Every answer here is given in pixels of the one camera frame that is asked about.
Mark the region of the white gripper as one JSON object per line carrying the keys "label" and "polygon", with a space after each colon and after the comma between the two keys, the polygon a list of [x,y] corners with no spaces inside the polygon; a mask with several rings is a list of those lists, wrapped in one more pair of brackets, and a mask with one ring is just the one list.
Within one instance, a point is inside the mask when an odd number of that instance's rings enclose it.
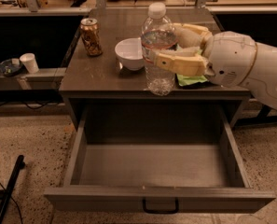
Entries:
{"label": "white gripper", "polygon": [[174,23],[173,27],[180,49],[152,51],[152,61],[161,69],[187,77],[204,74],[213,84],[237,86],[253,66],[256,42],[249,35],[213,35],[207,27],[190,23]]}

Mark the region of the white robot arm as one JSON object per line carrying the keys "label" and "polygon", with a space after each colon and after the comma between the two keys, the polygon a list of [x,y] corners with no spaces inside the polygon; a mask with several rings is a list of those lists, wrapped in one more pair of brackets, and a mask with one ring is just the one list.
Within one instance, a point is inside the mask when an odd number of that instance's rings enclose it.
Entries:
{"label": "white robot arm", "polygon": [[235,32],[177,23],[178,50],[153,49],[154,65],[187,77],[205,76],[215,85],[243,87],[277,110],[277,48]]}

